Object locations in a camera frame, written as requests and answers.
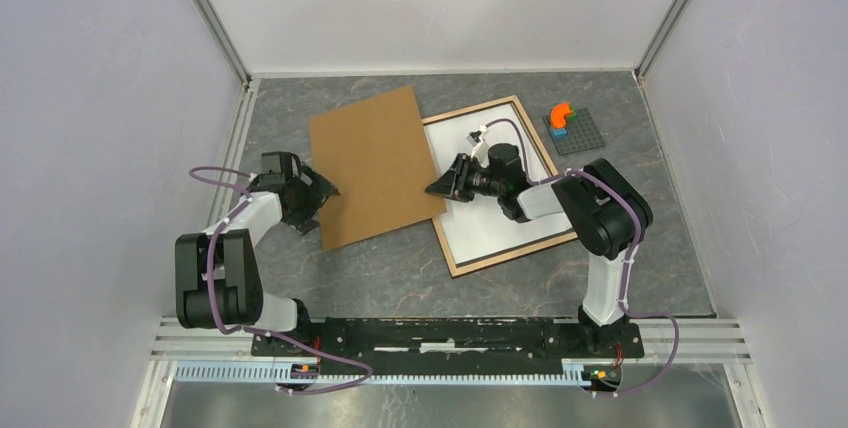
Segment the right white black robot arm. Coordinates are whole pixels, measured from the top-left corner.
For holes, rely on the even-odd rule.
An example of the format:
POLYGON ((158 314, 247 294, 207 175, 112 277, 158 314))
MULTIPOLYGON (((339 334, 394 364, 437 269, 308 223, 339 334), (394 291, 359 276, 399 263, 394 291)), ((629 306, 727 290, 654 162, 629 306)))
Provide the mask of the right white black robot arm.
POLYGON ((587 291, 578 309, 577 340, 591 356, 612 349, 631 319, 627 289, 635 253, 653 222, 647 201, 605 158, 579 170, 531 181, 520 149, 498 143, 481 164, 458 154, 425 192, 469 203, 476 196, 497 201, 503 215, 528 223, 564 215, 589 254, 587 291))

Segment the brown cardboard backing board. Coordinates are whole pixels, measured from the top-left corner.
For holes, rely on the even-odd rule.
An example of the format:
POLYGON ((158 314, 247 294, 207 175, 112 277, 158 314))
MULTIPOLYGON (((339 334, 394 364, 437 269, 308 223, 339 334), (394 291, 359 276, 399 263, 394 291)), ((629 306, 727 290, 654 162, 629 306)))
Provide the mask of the brown cardboard backing board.
POLYGON ((412 86, 315 115, 308 127, 312 166, 339 190, 319 212, 324 251, 447 211, 425 193, 438 174, 412 86))

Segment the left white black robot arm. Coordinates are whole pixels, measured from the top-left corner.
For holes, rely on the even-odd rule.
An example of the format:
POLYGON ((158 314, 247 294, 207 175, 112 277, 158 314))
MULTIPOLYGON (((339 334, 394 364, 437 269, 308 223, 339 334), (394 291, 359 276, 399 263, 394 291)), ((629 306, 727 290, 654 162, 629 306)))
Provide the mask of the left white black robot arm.
POLYGON ((302 355, 316 337, 308 310, 298 299, 264 289, 255 248, 280 224, 300 235, 318 228, 318 211, 339 190, 291 152, 267 152, 258 172, 241 176, 244 183, 228 186, 239 195, 236 205, 175 242, 178 322, 222 334, 255 329, 263 337, 276 335, 288 354, 302 355))

